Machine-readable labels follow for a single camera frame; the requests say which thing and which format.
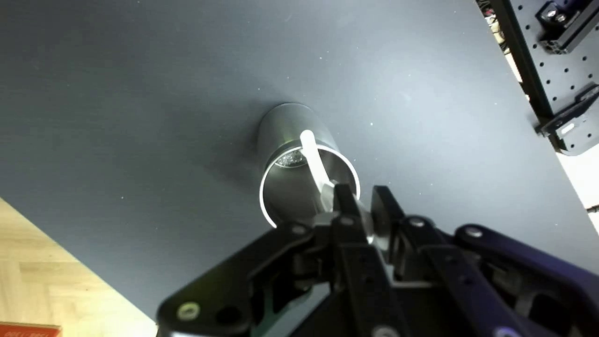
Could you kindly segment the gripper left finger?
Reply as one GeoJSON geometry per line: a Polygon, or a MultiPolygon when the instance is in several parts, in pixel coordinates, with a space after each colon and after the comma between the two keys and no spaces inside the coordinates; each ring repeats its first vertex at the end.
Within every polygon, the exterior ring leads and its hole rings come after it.
{"type": "Polygon", "coordinates": [[[329,294],[290,337],[399,337],[399,305],[348,185],[334,188],[334,211],[327,225],[278,226],[175,292],[156,337],[260,337],[323,283],[329,294]]]}

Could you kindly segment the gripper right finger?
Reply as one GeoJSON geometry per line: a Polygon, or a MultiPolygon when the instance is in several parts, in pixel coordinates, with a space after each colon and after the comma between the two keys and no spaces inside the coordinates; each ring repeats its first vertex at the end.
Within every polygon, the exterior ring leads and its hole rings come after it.
{"type": "Polygon", "coordinates": [[[414,337],[599,337],[599,275],[478,224],[454,234],[372,191],[374,232],[414,337]]]}

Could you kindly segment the white handled bottle brush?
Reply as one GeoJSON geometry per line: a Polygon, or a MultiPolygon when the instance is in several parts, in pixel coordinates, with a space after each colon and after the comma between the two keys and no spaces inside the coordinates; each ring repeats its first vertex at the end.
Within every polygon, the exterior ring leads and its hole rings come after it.
{"type": "Polygon", "coordinates": [[[323,225],[337,216],[334,187],[347,185],[358,204],[368,243],[372,243],[373,221],[361,203],[361,184],[353,165],[336,148],[304,130],[299,139],[269,162],[263,175],[260,202],[267,221],[278,227],[297,220],[309,227],[323,225]]]}

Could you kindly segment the silver steel flask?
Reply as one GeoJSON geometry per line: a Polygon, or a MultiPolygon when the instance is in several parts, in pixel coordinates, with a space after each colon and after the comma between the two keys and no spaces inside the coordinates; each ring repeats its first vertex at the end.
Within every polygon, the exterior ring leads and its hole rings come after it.
{"type": "Polygon", "coordinates": [[[329,128],[309,107],[286,103],[271,109],[257,132],[257,153],[263,162],[259,204],[268,224],[276,228],[291,220],[311,220],[323,213],[320,193],[302,154],[301,133],[314,134],[328,177],[361,196],[355,167],[340,151],[329,128]]]}

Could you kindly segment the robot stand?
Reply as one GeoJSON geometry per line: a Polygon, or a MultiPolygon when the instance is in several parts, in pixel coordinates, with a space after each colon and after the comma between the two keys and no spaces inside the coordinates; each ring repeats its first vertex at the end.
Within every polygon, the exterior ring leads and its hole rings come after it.
{"type": "Polygon", "coordinates": [[[570,105],[589,83],[599,84],[599,29],[567,55],[546,51],[536,15],[550,0],[490,0],[540,124],[570,105]]]}

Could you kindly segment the red box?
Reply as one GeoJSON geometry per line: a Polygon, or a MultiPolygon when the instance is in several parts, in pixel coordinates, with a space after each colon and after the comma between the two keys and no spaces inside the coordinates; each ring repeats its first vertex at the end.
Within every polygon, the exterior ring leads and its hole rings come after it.
{"type": "Polygon", "coordinates": [[[62,337],[63,329],[60,326],[0,322],[0,337],[62,337]]]}

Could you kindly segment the black clamp bracket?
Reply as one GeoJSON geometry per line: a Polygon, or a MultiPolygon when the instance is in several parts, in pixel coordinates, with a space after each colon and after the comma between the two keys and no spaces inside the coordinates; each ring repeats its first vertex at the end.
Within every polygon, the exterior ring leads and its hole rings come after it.
{"type": "Polygon", "coordinates": [[[582,155],[599,145],[599,84],[589,83],[570,105],[536,131],[565,156],[582,155]]]}
{"type": "Polygon", "coordinates": [[[539,42],[554,55],[567,55],[593,29],[599,29],[599,0],[550,0],[536,15],[542,26],[539,42]]]}

